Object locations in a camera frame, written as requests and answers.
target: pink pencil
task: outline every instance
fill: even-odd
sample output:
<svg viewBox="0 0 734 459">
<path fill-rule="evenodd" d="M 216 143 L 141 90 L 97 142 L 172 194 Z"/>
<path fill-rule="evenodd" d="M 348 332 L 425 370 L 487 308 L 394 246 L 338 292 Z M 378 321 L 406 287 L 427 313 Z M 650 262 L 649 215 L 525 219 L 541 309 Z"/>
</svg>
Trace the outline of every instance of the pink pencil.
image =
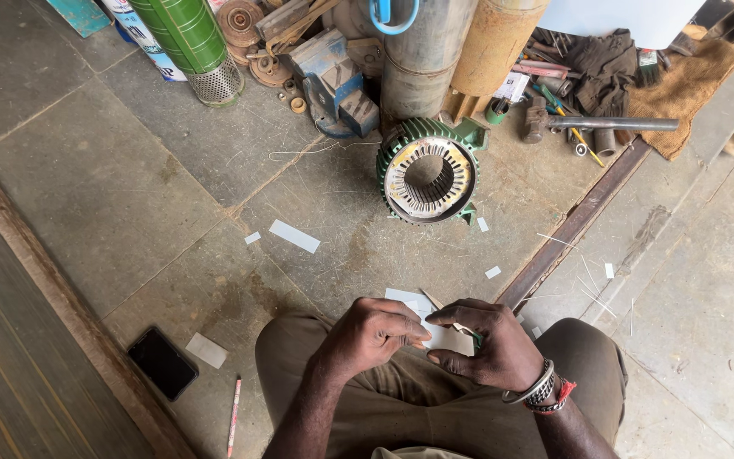
<svg viewBox="0 0 734 459">
<path fill-rule="evenodd" d="M 231 429 L 229 430 L 229 458 L 231 458 L 231 450 L 234 448 L 234 430 L 237 428 L 237 409 L 240 407 L 241 387 L 242 378 L 237 378 L 237 388 L 234 389 L 234 408 L 231 411 Z"/>
</svg>

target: red thread bracelet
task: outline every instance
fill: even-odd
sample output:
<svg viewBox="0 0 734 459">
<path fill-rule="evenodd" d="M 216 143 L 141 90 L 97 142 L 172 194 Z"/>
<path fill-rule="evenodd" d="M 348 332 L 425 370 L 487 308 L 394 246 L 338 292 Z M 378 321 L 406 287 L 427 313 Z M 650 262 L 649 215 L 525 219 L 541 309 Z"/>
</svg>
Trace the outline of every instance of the red thread bracelet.
<svg viewBox="0 0 734 459">
<path fill-rule="evenodd" d="M 565 405 L 565 400 L 571 394 L 571 391 L 573 391 L 574 387 L 576 387 L 576 382 L 571 382 L 567 380 L 562 380 L 562 381 L 563 381 L 563 385 L 562 387 L 559 388 L 559 398 L 557 399 L 557 402 L 554 403 L 554 405 L 552 405 L 552 406 L 557 407 L 556 409 L 551 410 L 551 411 L 537 411 L 535 409 L 531 409 L 525 402 L 523 402 L 523 406 L 527 408 L 528 411 L 539 413 L 539 414 L 554 414 L 558 412 L 563 407 L 563 405 Z"/>
</svg>

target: blue handle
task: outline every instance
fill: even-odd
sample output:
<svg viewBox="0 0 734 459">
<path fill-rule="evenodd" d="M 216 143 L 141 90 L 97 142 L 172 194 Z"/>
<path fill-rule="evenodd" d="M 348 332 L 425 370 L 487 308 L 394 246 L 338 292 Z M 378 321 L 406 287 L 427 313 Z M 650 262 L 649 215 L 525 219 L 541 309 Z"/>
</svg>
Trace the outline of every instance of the blue handle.
<svg viewBox="0 0 734 459">
<path fill-rule="evenodd" d="M 415 16 L 418 15 L 418 2 L 419 0 L 413 0 L 413 11 L 409 14 L 409 18 L 396 26 L 385 25 L 390 22 L 390 0 L 370 0 L 367 9 L 370 10 L 370 19 L 378 31 L 386 35 L 398 35 L 413 25 Z"/>
</svg>

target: electric motor stator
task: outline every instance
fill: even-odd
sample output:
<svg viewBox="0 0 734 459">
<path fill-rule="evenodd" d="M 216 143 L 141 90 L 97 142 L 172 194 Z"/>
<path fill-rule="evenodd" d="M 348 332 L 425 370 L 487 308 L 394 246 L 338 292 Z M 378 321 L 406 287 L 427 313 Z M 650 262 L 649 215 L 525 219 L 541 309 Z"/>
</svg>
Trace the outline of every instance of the electric motor stator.
<svg viewBox="0 0 734 459">
<path fill-rule="evenodd" d="M 472 224 L 479 174 L 473 152 L 488 143 L 487 130 L 470 119 L 455 129 L 423 118 L 393 128 L 376 161 L 378 187 L 393 215 L 414 224 L 455 216 Z"/>
</svg>

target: man's left hand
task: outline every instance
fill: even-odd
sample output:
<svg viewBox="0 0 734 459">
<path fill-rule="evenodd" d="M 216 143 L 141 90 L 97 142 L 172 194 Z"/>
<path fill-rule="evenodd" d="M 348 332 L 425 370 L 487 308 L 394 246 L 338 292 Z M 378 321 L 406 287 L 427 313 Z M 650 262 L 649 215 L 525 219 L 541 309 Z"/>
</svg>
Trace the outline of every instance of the man's left hand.
<svg viewBox="0 0 734 459">
<path fill-rule="evenodd" d="M 362 297 L 336 322 L 310 363 L 344 386 L 360 372 L 389 361 L 403 346 L 423 349 L 421 341 L 431 338 L 404 303 Z"/>
</svg>

